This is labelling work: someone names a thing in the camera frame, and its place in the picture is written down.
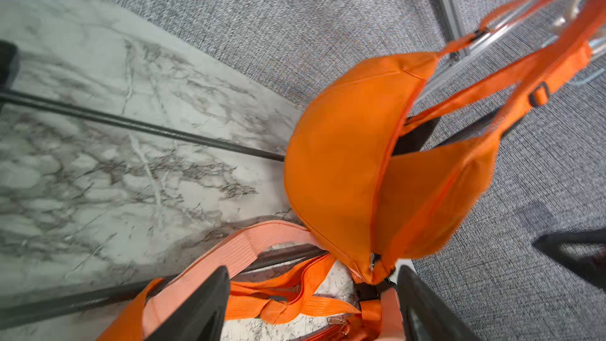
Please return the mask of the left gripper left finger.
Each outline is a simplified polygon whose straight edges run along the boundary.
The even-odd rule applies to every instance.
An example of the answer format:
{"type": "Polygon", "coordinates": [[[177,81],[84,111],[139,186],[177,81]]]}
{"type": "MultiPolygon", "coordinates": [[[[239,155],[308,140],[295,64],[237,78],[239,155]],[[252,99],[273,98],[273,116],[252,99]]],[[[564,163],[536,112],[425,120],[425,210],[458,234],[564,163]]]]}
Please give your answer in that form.
{"type": "Polygon", "coordinates": [[[228,270],[220,266],[145,340],[220,340],[229,297],[228,270]]]}

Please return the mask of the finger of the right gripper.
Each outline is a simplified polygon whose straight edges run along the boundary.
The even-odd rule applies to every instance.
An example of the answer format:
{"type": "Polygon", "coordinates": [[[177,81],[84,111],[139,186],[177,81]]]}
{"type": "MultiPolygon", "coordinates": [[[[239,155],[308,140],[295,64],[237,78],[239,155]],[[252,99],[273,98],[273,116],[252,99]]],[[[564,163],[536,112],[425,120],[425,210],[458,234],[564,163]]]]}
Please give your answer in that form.
{"type": "Polygon", "coordinates": [[[605,229],[555,232],[536,238],[533,247],[588,284],[605,291],[605,229]],[[566,246],[597,246],[574,254],[566,246]]]}

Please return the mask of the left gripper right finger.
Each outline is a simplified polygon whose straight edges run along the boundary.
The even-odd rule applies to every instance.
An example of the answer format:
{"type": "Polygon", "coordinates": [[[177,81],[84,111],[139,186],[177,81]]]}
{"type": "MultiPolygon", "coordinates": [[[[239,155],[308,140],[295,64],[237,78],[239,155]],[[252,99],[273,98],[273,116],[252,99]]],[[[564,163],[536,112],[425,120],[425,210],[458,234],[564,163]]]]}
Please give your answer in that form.
{"type": "Polygon", "coordinates": [[[399,269],[397,287],[407,340],[480,340],[409,266],[399,269]]]}

